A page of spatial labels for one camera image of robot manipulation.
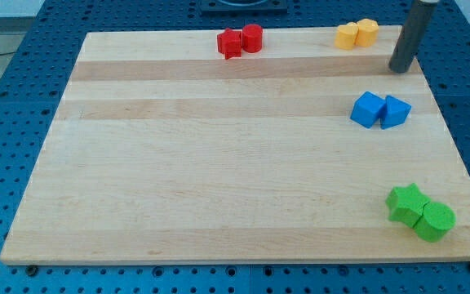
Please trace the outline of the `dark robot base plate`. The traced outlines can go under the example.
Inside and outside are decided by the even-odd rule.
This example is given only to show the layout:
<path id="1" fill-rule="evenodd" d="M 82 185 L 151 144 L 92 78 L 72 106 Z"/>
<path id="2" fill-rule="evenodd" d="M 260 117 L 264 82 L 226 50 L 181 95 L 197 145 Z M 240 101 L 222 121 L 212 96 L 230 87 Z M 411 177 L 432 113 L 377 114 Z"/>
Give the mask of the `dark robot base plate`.
<path id="1" fill-rule="evenodd" d="M 202 15 L 220 13 L 279 12 L 288 10 L 288 0 L 197 0 Z"/>

